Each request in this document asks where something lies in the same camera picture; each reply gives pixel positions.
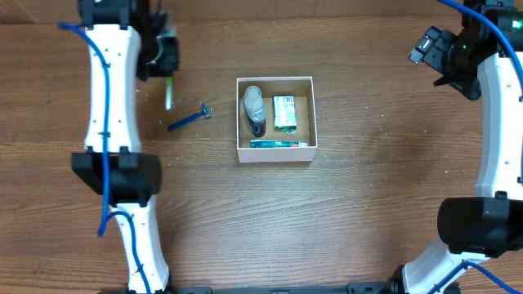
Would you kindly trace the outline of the green white toothbrush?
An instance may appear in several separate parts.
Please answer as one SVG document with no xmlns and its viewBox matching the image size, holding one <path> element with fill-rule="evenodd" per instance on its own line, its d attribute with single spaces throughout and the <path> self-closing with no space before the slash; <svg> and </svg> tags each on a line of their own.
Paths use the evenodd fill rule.
<svg viewBox="0 0 523 294">
<path fill-rule="evenodd" d="M 173 85 L 172 78 L 166 78 L 166 88 L 165 88 L 165 109 L 167 111 L 172 110 L 173 108 Z"/>
</svg>

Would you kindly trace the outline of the blue disposable razor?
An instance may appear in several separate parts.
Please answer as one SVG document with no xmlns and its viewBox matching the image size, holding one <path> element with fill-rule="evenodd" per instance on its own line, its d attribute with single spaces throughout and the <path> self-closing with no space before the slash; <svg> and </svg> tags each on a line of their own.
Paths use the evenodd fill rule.
<svg viewBox="0 0 523 294">
<path fill-rule="evenodd" d="M 179 127 L 182 127 L 188 123 L 191 123 L 198 118 L 205 117 L 205 118 L 211 118 L 211 110 L 207 107 L 207 105 L 204 102 L 200 103 L 201 111 L 195 114 L 192 114 L 186 118 L 183 118 L 182 120 L 172 123 L 168 126 L 169 131 L 173 131 Z"/>
</svg>

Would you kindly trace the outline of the dark soap pump bottle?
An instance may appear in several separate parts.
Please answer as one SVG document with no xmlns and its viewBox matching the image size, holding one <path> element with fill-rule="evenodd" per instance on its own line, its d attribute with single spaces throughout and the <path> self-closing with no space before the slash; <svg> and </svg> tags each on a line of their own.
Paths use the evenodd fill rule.
<svg viewBox="0 0 523 294">
<path fill-rule="evenodd" d="M 244 113 L 249 131 L 255 137 L 262 137 L 266 133 L 266 108 L 262 98 L 262 91 L 257 86 L 249 86 L 243 96 Z"/>
</svg>

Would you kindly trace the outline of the teal toothpaste tube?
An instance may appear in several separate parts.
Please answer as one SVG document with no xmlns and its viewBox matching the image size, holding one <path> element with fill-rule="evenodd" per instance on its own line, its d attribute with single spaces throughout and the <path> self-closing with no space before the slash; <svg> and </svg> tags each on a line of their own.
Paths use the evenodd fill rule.
<svg viewBox="0 0 523 294">
<path fill-rule="evenodd" d="M 286 140 L 250 140 L 250 147 L 255 148 L 301 148 L 307 147 L 308 144 L 300 141 Z"/>
</svg>

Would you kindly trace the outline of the green soap bar package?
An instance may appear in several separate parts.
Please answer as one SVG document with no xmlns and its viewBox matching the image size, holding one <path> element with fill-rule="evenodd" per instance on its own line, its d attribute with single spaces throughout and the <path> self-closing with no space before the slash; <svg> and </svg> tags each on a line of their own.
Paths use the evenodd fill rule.
<svg viewBox="0 0 523 294">
<path fill-rule="evenodd" d="M 276 131 L 293 136 L 297 130 L 297 113 L 293 96 L 274 96 L 274 125 Z"/>
</svg>

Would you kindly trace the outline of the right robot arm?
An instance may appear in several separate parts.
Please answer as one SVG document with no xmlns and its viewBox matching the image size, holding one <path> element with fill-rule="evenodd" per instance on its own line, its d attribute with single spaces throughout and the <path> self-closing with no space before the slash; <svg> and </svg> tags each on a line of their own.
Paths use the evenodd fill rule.
<svg viewBox="0 0 523 294">
<path fill-rule="evenodd" d="M 522 247 L 522 14 L 512 1 L 451 2 L 462 30 L 432 26 L 409 58 L 483 103 L 480 170 L 470 197 L 447 198 L 436 239 L 384 283 L 351 283 L 351 293 L 457 293 L 458 278 Z"/>
</svg>

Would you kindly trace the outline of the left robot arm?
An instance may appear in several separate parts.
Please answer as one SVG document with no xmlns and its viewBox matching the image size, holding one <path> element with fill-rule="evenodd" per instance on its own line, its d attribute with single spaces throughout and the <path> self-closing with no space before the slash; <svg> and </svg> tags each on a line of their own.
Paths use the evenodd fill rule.
<svg viewBox="0 0 523 294">
<path fill-rule="evenodd" d="M 126 293 L 172 293 L 157 223 L 162 183 L 158 156 L 142 150 L 136 82 L 171 78 L 178 41 L 166 11 L 140 0 L 82 0 L 79 24 L 61 22 L 89 47 L 91 103 L 84 150 L 71 155 L 74 173 L 101 200 L 98 235 L 116 221 L 128 266 Z"/>
</svg>

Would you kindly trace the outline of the pink cardboard box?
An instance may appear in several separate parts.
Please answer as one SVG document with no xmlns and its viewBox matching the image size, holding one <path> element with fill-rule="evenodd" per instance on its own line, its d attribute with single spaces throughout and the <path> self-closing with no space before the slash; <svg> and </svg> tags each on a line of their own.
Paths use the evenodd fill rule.
<svg viewBox="0 0 523 294">
<path fill-rule="evenodd" d="M 254 139 L 244 115 L 243 95 L 248 87 L 257 86 L 266 106 L 264 140 L 300 142 L 299 147 L 251 148 Z M 274 127 L 274 96 L 293 96 L 296 103 L 295 135 Z M 310 162 L 318 148 L 313 77 L 257 77 L 236 79 L 236 150 L 241 163 Z"/>
</svg>

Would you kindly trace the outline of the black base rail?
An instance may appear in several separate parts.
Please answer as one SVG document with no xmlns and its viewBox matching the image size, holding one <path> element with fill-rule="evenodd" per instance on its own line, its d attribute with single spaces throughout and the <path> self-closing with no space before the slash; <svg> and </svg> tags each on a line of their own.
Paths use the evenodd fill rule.
<svg viewBox="0 0 523 294">
<path fill-rule="evenodd" d="M 383 294 L 382 282 L 348 283 L 346 286 L 309 287 L 241 287 L 216 289 L 211 287 L 173 287 L 172 294 Z"/>
</svg>

